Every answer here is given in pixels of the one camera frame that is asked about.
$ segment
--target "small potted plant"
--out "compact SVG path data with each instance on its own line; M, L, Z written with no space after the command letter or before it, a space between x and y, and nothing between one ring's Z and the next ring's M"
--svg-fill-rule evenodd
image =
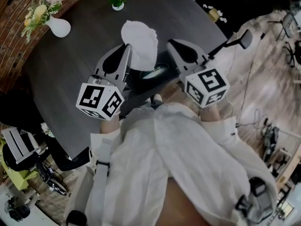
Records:
M124 8L124 3L127 2L125 0L109 0L110 4L112 4L112 8L115 11L120 11Z
M40 0L38 4L28 8L25 16L25 28L21 36L26 35L27 42L30 41L31 33L40 25L48 25L57 37L65 37L71 29L70 24L64 19L52 17L63 6L63 0Z

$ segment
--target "yellow flower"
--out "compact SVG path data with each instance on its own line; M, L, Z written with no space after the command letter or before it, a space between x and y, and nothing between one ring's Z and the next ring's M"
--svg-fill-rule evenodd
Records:
M39 5L36 10L34 11L34 14L33 16L36 18L36 19L40 19L41 16L46 12L47 10L47 6L42 4L42 5Z
M27 18L27 19L25 19L25 21L24 21L24 25L25 25L25 26L27 26L29 23L30 23L30 19L28 19L28 18Z

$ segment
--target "white cube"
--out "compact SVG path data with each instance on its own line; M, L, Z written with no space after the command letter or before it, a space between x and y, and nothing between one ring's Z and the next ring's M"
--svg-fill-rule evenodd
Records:
M83 83L76 107L88 116L110 121L123 102L116 86Z
M227 78L216 68L208 68L191 74L185 80L185 92L201 108L222 100L230 85Z

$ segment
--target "white strap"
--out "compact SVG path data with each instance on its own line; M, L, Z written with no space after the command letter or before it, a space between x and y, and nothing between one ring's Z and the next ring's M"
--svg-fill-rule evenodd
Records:
M99 144L97 137L91 135L91 145ZM110 165L111 144L103 139L101 146L94 152L98 157L93 188L86 207L86 217L89 226L101 226L105 189Z

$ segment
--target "white cloth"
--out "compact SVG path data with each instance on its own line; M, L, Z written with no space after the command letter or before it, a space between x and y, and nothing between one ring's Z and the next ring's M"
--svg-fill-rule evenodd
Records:
M235 117L201 122L193 111L176 103L155 111L134 109L122 123L121 137L113 133L121 145L111 155L103 222L154 226L169 176L213 226L245 224L233 210L242 195L249 196L249 179L254 176L266 182L276 206L274 178L238 137L235 125Z
M156 65L158 39L156 31L137 21L127 21L121 29L125 44L132 46L131 69L152 71Z

